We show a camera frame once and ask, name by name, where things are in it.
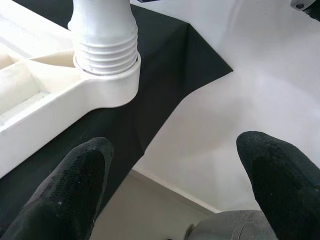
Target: gray object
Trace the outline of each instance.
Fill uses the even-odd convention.
[[[226,211],[191,226],[184,240],[278,240],[262,211]]]

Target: gray floor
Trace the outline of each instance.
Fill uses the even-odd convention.
[[[91,240],[182,240],[210,214],[136,173],[129,174],[95,223]]]

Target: white backdrop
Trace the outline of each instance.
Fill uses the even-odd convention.
[[[290,0],[131,2],[191,23],[234,69],[182,101],[136,170],[227,211],[259,208],[236,149],[244,131],[291,142],[320,166],[320,22]]]

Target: black tablecloth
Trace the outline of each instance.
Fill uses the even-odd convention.
[[[70,0],[16,2],[63,27],[72,14]],[[137,6],[132,12],[142,59],[137,96],[122,107],[89,112],[0,179],[0,236],[64,156],[93,137],[106,137],[115,148],[104,207],[181,100],[232,71],[190,24]]]

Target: white cylinder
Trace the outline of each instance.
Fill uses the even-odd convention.
[[[138,28],[130,0],[73,0],[73,6],[68,28],[76,65],[100,76],[129,70],[138,57]]]

